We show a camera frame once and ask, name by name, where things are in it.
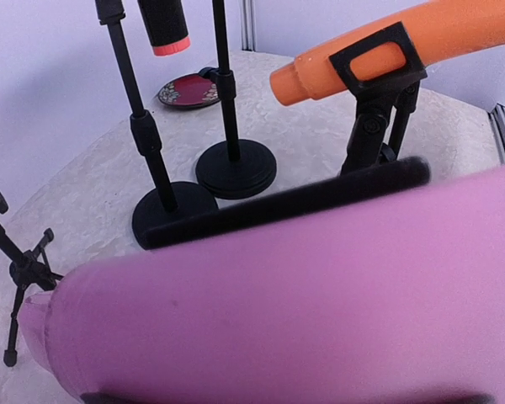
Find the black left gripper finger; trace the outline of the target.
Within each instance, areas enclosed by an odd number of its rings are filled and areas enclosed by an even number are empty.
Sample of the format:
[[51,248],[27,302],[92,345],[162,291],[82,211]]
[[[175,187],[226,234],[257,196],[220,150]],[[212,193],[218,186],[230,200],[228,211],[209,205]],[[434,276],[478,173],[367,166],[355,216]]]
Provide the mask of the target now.
[[243,231],[400,193],[429,182],[426,159],[407,157],[157,226],[147,232],[146,248],[155,250]]

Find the pink microphone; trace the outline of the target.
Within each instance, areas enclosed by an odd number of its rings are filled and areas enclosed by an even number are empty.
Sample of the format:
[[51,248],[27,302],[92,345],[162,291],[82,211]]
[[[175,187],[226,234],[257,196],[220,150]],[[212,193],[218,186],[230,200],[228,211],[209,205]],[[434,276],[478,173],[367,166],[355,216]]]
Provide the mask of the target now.
[[505,403],[505,166],[87,263],[19,325],[76,399]]

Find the black short stand orange mic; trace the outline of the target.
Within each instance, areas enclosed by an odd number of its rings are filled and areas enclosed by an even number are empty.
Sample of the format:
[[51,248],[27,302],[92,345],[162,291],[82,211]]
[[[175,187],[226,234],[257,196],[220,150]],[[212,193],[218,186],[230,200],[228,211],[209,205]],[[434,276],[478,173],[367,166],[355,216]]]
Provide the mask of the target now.
[[[392,43],[404,64],[374,79],[359,80],[350,62],[368,51]],[[356,98],[356,117],[341,175],[394,162],[401,149],[409,117],[416,110],[425,66],[403,23],[397,22],[329,56],[329,61]]]

